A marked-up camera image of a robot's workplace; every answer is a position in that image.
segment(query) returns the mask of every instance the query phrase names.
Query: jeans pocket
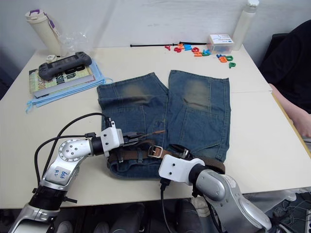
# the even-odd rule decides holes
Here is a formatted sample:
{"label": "jeans pocket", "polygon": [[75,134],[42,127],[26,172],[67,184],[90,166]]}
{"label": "jeans pocket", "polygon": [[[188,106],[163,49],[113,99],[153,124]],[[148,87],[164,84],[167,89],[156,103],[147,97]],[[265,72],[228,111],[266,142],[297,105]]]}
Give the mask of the jeans pocket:
{"label": "jeans pocket", "polygon": [[143,106],[103,109],[107,117],[115,121],[116,127],[126,132],[146,132],[145,111]]}
{"label": "jeans pocket", "polygon": [[192,153],[220,145],[223,124],[224,118],[220,115],[186,108],[179,144],[190,149]]}

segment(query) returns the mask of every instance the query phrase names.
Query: metal buckle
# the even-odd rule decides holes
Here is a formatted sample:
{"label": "metal buckle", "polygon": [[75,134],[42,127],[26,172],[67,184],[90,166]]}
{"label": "metal buckle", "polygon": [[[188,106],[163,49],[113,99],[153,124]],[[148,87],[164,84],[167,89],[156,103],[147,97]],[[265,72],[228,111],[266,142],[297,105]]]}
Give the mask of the metal buckle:
{"label": "metal buckle", "polygon": [[[156,151],[154,150],[154,147],[157,147],[157,148],[160,148],[161,149],[161,152],[160,152],[160,155],[159,156],[155,156],[153,155]],[[149,149],[148,149],[148,157],[153,157],[153,158],[161,158],[161,155],[163,153],[163,148],[162,147],[159,147],[159,146],[150,146]]]}

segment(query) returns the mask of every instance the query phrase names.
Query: white table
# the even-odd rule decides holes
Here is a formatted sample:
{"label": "white table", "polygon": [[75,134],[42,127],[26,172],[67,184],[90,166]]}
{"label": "white table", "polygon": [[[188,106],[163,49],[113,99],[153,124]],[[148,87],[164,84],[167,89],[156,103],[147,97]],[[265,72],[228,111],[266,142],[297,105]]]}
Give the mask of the white table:
{"label": "white table", "polygon": [[[69,121],[100,112],[96,89],[52,102],[26,114],[28,71],[43,63],[47,51],[37,51],[0,101],[0,208],[21,208],[36,187],[34,152]],[[243,193],[311,186],[311,159],[293,128],[274,101],[269,85],[242,48],[232,52],[235,68],[215,56],[195,58],[162,47],[99,48],[93,57],[105,76],[120,81],[155,72],[167,85],[171,69],[230,80],[231,132],[226,173],[236,179]],[[75,123],[64,134],[100,133],[101,118]],[[39,154],[42,172],[51,144]],[[106,168],[103,156],[87,158],[68,196],[78,205],[158,200],[157,180],[121,180]],[[191,187],[172,183],[165,198],[191,196]],[[64,202],[62,206],[76,205]]]}

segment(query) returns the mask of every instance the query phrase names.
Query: blue jeans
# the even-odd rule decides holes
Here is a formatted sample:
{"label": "blue jeans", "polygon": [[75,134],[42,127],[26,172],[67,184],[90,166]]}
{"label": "blue jeans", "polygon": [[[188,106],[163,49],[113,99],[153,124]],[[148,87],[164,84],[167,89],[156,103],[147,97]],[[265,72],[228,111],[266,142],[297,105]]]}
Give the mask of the blue jeans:
{"label": "blue jeans", "polygon": [[[225,160],[229,148],[229,79],[215,79],[172,70],[169,89],[154,73],[98,86],[103,113],[115,121],[122,132],[165,130],[148,137],[156,145],[173,151],[179,144],[195,157]],[[155,158],[109,164],[117,176],[157,178],[161,161]]]}

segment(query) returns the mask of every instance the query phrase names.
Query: small box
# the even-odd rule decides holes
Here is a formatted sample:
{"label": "small box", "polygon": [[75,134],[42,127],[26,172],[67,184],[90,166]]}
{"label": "small box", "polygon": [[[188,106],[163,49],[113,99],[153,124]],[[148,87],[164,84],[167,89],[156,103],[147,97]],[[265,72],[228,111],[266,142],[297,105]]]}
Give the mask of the small box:
{"label": "small box", "polygon": [[216,54],[230,53],[234,42],[228,34],[211,34],[208,37],[207,48]]}

